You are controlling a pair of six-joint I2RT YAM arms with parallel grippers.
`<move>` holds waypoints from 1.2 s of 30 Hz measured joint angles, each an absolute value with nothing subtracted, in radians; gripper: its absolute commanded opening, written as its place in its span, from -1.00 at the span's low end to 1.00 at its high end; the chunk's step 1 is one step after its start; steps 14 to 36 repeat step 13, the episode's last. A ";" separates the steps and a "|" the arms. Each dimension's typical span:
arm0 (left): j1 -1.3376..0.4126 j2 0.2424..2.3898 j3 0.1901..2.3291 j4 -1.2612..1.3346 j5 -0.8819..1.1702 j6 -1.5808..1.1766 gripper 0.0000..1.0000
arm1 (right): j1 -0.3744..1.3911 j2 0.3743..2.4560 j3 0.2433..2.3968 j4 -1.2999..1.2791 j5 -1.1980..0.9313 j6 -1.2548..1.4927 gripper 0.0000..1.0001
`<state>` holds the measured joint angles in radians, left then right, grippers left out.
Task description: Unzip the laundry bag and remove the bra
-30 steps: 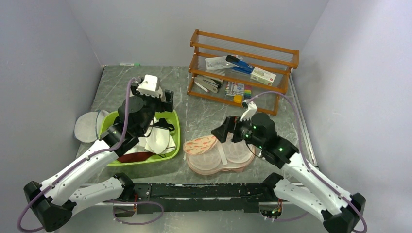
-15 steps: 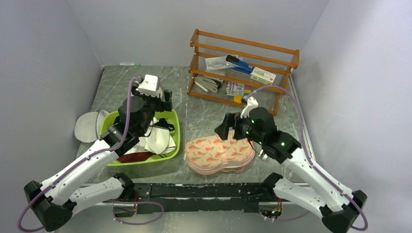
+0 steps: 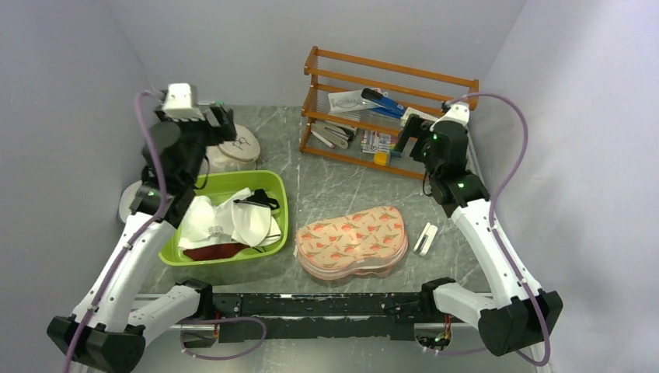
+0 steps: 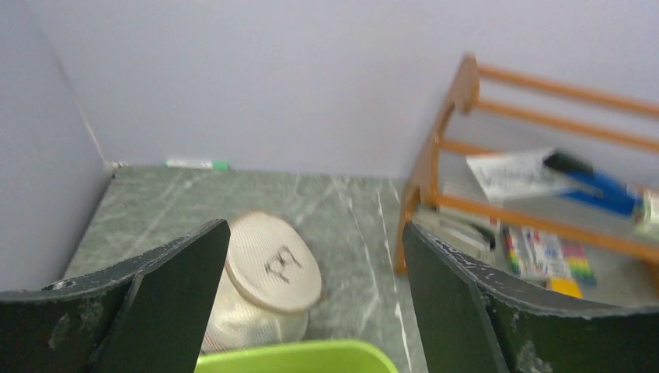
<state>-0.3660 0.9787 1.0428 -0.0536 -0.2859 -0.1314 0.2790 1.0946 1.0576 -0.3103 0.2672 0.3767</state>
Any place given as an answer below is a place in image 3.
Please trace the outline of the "floral mesh laundry bag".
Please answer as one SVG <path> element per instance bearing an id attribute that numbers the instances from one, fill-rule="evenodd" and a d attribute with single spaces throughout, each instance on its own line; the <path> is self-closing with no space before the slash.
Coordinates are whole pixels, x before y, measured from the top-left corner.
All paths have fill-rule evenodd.
<path id="1" fill-rule="evenodd" d="M 398 209 L 380 206 L 316 221 L 297 231 L 295 255 L 323 281 L 351 275 L 387 276 L 405 256 L 409 240 Z"/>

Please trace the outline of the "white black bra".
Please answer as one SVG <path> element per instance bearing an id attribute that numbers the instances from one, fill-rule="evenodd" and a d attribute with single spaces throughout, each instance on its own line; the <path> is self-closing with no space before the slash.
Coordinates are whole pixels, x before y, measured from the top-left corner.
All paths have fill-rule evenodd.
<path id="1" fill-rule="evenodd" d="M 254 190 L 248 197 L 232 200 L 232 239 L 248 247 L 258 248 L 276 243 L 282 230 L 272 211 L 280 208 L 279 201 L 264 189 Z"/>

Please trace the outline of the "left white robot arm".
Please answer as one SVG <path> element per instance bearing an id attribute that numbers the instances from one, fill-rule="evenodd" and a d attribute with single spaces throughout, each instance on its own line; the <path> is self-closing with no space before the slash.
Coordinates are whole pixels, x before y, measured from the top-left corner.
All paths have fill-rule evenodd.
<path id="1" fill-rule="evenodd" d="M 216 311 L 208 283 L 185 280 L 148 305 L 134 299 L 156 253 L 174 236 L 190 207 L 207 148 L 236 139 L 234 113 L 220 105 L 185 118 L 166 108 L 143 126 L 141 186 L 107 264 L 68 316 L 55 316 L 47 335 L 65 355 L 63 371 L 130 372 L 146 347 L 178 322 L 207 322 Z"/>

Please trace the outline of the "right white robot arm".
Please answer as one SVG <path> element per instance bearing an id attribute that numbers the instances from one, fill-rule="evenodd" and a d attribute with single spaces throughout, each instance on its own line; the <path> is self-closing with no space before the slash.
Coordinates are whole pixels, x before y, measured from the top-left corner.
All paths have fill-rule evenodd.
<path id="1" fill-rule="evenodd" d="M 431 197 L 465 236 L 491 292 L 489 298 L 478 295 L 447 277 L 431 281 L 422 287 L 420 314 L 430 322 L 446 314 L 461 319 L 479 332 L 495 356 L 548 345 L 563 300 L 530 274 L 498 224 L 493 198 L 467 168 L 467 129 L 453 120 L 432 122 L 413 114 L 399 134 L 396 151 L 411 138 L 416 143 L 410 155 L 424 164 Z"/>

